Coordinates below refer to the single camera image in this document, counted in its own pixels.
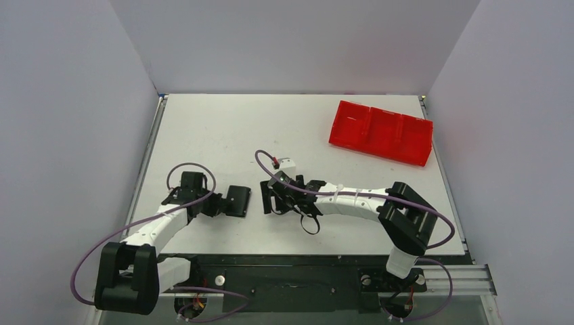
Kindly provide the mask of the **black leather card holder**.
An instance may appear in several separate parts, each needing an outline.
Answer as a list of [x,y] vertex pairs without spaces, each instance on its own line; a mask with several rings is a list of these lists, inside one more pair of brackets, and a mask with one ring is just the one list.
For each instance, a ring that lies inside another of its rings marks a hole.
[[227,205],[223,213],[230,217],[245,218],[250,201],[251,189],[246,186],[231,185],[227,190]]

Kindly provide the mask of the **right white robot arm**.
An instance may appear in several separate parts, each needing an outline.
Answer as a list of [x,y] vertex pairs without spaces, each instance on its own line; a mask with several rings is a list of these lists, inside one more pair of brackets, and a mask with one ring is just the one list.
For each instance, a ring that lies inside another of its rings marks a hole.
[[391,289],[408,281],[416,260],[428,249],[437,222],[432,206],[403,182],[365,190],[322,180],[305,183],[302,175],[291,178],[279,171],[260,186],[266,214],[294,211],[312,219],[342,215],[380,223],[393,243],[381,272],[383,283]]

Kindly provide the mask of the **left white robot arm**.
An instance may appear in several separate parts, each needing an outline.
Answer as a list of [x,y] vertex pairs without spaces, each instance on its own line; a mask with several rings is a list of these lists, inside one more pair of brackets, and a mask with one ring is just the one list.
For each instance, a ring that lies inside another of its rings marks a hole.
[[94,303],[100,310],[148,315],[160,293],[178,284],[196,290],[202,272],[185,259],[158,261],[171,238],[199,214],[214,217],[223,213],[231,200],[208,190],[206,175],[184,172],[181,183],[160,203],[159,217],[145,223],[120,242],[107,243],[100,255]]

